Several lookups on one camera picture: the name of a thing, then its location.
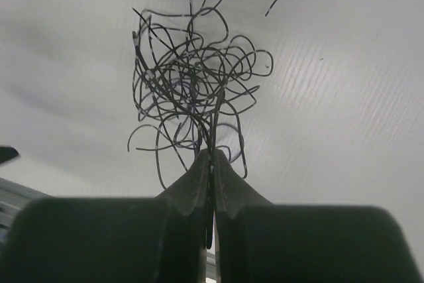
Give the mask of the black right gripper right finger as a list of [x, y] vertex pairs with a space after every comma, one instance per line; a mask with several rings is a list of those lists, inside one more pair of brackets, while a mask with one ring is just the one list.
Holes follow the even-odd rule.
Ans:
[[419, 281], [401, 227], [385, 209], [271, 203], [220, 150], [213, 173], [219, 282]]

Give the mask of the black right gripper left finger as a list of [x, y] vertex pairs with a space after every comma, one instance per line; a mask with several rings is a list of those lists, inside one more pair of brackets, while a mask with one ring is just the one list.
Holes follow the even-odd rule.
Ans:
[[203, 282], [209, 155], [153, 198], [54, 198], [14, 217], [2, 282]]

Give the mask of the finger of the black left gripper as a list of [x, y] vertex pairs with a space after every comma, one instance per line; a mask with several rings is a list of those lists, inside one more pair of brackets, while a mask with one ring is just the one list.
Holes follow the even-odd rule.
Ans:
[[11, 146], [0, 146], [0, 164], [4, 164], [19, 157], [19, 152]]

